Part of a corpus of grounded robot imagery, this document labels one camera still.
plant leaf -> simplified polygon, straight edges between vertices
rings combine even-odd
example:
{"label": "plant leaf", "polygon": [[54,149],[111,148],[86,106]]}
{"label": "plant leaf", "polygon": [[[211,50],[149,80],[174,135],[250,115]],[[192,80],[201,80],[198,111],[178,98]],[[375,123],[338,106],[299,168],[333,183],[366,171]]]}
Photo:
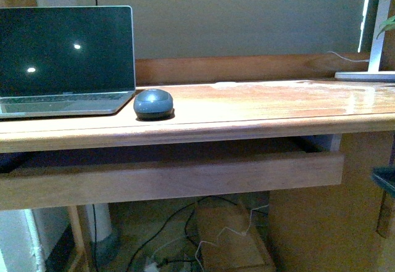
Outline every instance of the plant leaf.
{"label": "plant leaf", "polygon": [[388,30],[395,30],[395,16],[391,16],[389,19],[385,20],[382,24],[380,24],[382,29],[378,33],[376,39],[384,32]]}

desk lamp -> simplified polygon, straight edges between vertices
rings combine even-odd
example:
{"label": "desk lamp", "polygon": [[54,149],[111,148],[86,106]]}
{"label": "desk lamp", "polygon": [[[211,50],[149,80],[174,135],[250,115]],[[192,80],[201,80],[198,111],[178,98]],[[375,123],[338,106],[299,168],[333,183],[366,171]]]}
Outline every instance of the desk lamp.
{"label": "desk lamp", "polygon": [[370,51],[367,72],[336,72],[339,81],[363,82],[395,82],[395,71],[379,71],[381,52],[383,50],[385,31],[380,33],[380,25],[388,18],[391,0],[378,0],[375,30],[373,33],[372,49]]}

computer mouse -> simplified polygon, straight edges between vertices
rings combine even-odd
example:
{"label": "computer mouse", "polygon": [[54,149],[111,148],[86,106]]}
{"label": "computer mouse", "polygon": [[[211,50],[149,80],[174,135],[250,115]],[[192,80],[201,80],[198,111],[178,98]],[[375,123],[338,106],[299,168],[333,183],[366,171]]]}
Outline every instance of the computer mouse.
{"label": "computer mouse", "polygon": [[140,120],[163,120],[173,115],[173,97],[160,89],[147,89],[139,93],[133,108]]}

white lamp base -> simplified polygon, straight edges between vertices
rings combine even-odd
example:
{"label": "white lamp base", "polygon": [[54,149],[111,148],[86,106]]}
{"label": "white lamp base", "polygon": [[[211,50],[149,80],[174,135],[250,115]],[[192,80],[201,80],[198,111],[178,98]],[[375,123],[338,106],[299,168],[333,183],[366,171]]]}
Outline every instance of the white lamp base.
{"label": "white lamp base", "polygon": [[395,82],[395,72],[336,72],[339,81],[354,82]]}

laptop lid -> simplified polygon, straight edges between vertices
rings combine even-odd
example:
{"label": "laptop lid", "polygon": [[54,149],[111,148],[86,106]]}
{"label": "laptop lid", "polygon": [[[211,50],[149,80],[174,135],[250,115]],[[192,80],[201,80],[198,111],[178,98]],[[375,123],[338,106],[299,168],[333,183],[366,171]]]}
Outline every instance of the laptop lid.
{"label": "laptop lid", "polygon": [[135,90],[129,6],[0,9],[0,97]]}

